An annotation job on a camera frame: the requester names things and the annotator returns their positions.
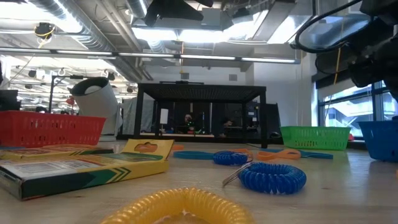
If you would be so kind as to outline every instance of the ductwork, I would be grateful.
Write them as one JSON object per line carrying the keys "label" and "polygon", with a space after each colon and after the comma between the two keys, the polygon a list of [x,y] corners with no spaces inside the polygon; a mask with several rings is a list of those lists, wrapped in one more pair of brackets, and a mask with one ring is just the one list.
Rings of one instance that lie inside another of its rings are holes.
{"label": "ductwork", "polygon": [[[71,20],[71,24],[79,23],[82,30],[80,34],[89,36],[73,37],[89,50],[95,51],[116,51],[112,43],[97,28],[94,22],[81,10],[72,0],[30,0],[32,4],[43,11],[51,13],[61,21]],[[115,60],[106,60],[114,65],[118,72],[131,82],[142,80],[137,70],[125,59],[118,57]]]}
{"label": "ductwork", "polygon": [[[134,16],[134,18],[142,19],[147,14],[147,8],[149,6],[147,0],[126,0],[127,6]],[[149,48],[153,53],[166,54],[166,48],[164,43],[159,40],[148,41]]]}
{"label": "ductwork", "polygon": [[126,2],[134,18],[142,19],[145,17],[149,7],[147,0],[126,0]]}

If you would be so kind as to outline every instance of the wall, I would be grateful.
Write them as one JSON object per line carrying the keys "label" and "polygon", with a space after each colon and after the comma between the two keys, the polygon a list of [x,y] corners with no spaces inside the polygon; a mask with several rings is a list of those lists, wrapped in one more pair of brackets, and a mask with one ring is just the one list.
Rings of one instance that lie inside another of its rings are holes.
{"label": "wall", "polygon": [[[181,67],[146,66],[146,70],[154,78],[154,83],[160,81],[180,81]],[[240,68],[212,67],[183,67],[183,72],[189,73],[189,82],[204,82],[209,85],[245,85],[245,73]],[[237,74],[236,82],[229,81],[229,74]]]}
{"label": "wall", "polygon": [[282,126],[312,125],[315,58],[308,54],[302,65],[254,64],[254,84],[267,87],[267,102],[278,104]]}
{"label": "wall", "polygon": [[254,63],[246,71],[245,78],[246,85],[254,85]]}

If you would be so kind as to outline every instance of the white lamp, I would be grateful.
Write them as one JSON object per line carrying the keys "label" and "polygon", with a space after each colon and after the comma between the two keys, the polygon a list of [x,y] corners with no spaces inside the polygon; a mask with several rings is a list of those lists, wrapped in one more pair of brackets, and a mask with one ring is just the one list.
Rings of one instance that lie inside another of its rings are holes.
{"label": "white lamp", "polygon": [[94,77],[77,83],[70,91],[79,106],[79,114],[106,118],[100,141],[115,141],[118,129],[123,123],[120,106],[114,95],[109,80],[105,77]]}

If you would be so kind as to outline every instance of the red plastic basket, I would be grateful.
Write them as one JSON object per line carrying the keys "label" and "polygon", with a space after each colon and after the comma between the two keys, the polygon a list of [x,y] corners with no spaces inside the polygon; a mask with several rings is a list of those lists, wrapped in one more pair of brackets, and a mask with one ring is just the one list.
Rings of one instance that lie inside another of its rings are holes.
{"label": "red plastic basket", "polygon": [[28,111],[0,112],[0,146],[96,145],[105,119]]}

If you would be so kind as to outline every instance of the desk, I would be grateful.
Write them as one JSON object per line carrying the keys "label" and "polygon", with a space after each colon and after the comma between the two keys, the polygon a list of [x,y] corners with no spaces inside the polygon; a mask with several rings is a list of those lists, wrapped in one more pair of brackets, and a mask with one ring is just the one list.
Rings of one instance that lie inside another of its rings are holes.
{"label": "desk", "polygon": [[[115,145],[117,151],[125,143]],[[248,147],[244,144],[184,143],[186,150],[216,152]],[[258,224],[387,224],[398,220],[398,164],[374,161],[366,151],[328,151],[332,161],[275,160],[307,174],[307,184],[295,195],[267,195],[245,189],[239,180],[221,188],[235,167],[211,161],[170,158],[163,174],[20,202],[0,189],[0,223],[92,224],[156,190],[195,186],[241,203]]]}

